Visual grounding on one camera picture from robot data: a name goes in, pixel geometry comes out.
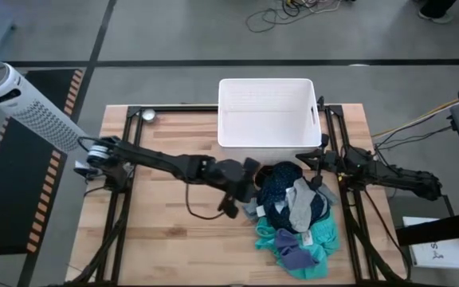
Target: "wooden table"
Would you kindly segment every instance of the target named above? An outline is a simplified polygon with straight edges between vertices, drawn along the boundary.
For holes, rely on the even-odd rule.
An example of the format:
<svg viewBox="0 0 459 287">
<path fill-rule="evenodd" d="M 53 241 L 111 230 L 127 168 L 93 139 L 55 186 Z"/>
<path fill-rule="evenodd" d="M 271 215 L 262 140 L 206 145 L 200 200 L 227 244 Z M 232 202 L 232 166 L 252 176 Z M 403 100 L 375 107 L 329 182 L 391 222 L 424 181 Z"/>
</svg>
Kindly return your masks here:
<svg viewBox="0 0 459 287">
<path fill-rule="evenodd" d="M 343 104 L 343 110 L 351 144 L 372 150 L 363 106 Z M 126 114 L 126 105 L 107 106 L 100 135 L 121 137 Z M 216 113 L 165 112 L 158 117 L 158 122 L 144 126 L 142 147 L 172 155 L 207 154 L 218 159 L 225 158 L 217 142 Z M 320 122 L 324 132 L 327 132 L 323 113 L 320 113 Z M 324 182 L 339 195 L 334 174 L 325 172 Z M 103 183 L 91 183 L 88 189 L 101 184 Z M 393 231 L 385 191 L 374 186 L 369 186 L 368 191 L 389 230 Z M 328 260 L 329 276 L 313 281 L 300 281 L 290 277 L 276 265 L 270 251 L 255 250 L 257 236 L 254 226 L 243 212 L 235 219 L 221 217 L 204 221 L 195 218 L 187 213 L 184 192 L 185 184 L 171 175 L 148 167 L 137 167 L 119 285 L 355 283 L 341 206 L 334 207 L 341 248 Z M 190 187 L 190 204 L 194 212 L 205 216 L 217 213 L 216 208 L 222 196 L 222 192 L 210 187 Z M 79 271 L 76 268 L 84 268 L 100 247 L 109 197 L 109 192 L 97 191 L 85 198 L 69 263 L 72 268 L 69 268 L 66 280 L 77 276 Z M 387 237 L 366 196 L 363 196 L 363 206 L 371 242 L 392 269 L 404 277 L 405 268 L 401 254 Z M 356 241 L 364 277 L 369 277 L 362 246 L 358 239 Z M 112 269 L 110 262 L 113 256 L 114 250 L 109 253 L 107 270 Z M 110 271 L 106 272 L 106 277 L 109 278 L 110 274 Z"/>
</svg>

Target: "gray floor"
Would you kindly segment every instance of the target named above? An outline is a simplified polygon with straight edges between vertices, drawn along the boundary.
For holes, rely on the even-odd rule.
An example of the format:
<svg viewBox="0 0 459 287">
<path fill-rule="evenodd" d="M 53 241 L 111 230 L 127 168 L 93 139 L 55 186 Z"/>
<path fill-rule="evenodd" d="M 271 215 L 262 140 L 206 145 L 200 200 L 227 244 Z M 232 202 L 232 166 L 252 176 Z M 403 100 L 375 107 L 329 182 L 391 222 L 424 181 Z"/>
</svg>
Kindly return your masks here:
<svg viewBox="0 0 459 287">
<path fill-rule="evenodd" d="M 107 2 L 8 1 L 19 28 L 0 59 L 88 60 Z M 455 21 L 448 26 L 422 21 L 415 15 L 418 4 L 407 0 L 358 0 L 334 13 L 250 33 L 245 18 L 267 6 L 262 0 L 119 0 L 100 60 L 459 58 L 459 1 L 451 10 Z M 317 96 L 328 102 L 364 103 L 372 133 L 452 100 L 459 90 L 459 66 L 100 68 L 93 74 L 79 125 L 96 135 L 106 104 L 217 103 L 218 82 L 230 77 L 309 78 Z M 444 127 L 449 124 L 446 116 L 401 137 Z M 3 118 L 0 113 L 0 124 Z M 68 165 L 82 156 L 71 154 Z M 398 147 L 385 156 L 406 168 L 435 173 L 459 213 L 456 133 Z M 60 283 L 70 268 L 83 190 L 82 180 L 66 169 L 33 286 Z M 427 205 L 407 192 L 398 192 L 391 208 L 396 225 L 402 215 L 446 215 L 440 205 Z M 22 262 L 19 256 L 0 257 L 0 281 L 16 285 Z M 414 281 L 459 286 L 459 271 L 415 269 Z"/>
</svg>

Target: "pile of clothes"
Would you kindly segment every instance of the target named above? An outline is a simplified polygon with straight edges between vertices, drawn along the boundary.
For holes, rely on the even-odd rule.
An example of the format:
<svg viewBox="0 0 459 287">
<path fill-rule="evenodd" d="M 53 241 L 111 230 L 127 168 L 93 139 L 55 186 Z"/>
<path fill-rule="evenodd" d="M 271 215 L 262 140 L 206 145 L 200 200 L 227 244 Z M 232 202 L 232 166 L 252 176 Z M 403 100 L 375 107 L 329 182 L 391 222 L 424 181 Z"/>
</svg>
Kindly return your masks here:
<svg viewBox="0 0 459 287">
<path fill-rule="evenodd" d="M 256 249 L 271 250 L 277 264 L 299 279 L 328 275 L 328 257 L 339 248 L 331 205 L 337 197 L 324 185 L 315 191 L 291 162 L 263 167 L 256 178 L 261 188 L 247 217 L 257 221 Z"/>
</svg>

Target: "teal cloth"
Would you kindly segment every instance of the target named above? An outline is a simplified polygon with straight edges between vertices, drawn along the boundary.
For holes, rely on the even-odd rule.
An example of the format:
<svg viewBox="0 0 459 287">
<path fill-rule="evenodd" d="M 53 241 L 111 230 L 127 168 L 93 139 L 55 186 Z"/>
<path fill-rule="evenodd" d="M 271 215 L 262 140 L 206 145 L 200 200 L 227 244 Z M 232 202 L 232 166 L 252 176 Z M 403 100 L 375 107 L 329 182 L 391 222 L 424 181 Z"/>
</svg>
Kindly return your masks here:
<svg viewBox="0 0 459 287">
<path fill-rule="evenodd" d="M 260 238 L 256 241 L 255 246 L 257 250 L 271 250 L 277 258 L 276 263 L 295 278 L 304 280 L 323 278 L 328 275 L 328 256 L 339 249 L 339 235 L 333 211 L 331 210 L 326 219 L 313 224 L 309 230 L 312 234 L 312 245 L 304 246 L 300 234 L 295 234 L 295 237 L 300 248 L 309 251 L 313 258 L 319 262 L 313 267 L 296 270 L 288 270 L 284 267 L 279 251 L 274 245 L 276 230 L 265 217 L 260 218 L 256 226 L 256 233 Z"/>
</svg>

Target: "black floor mat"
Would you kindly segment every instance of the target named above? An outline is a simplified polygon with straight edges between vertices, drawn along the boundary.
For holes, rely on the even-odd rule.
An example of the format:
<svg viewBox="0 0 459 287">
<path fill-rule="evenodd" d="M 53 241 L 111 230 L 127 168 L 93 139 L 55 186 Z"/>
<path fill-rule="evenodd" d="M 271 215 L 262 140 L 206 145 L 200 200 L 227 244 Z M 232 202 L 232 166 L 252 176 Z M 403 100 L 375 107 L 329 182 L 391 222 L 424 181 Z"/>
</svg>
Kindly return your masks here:
<svg viewBox="0 0 459 287">
<path fill-rule="evenodd" d="M 76 69 L 32 71 L 26 79 L 65 114 L 80 111 Z M 66 154 L 7 118 L 0 131 L 0 254 L 37 252 L 53 207 Z"/>
</svg>

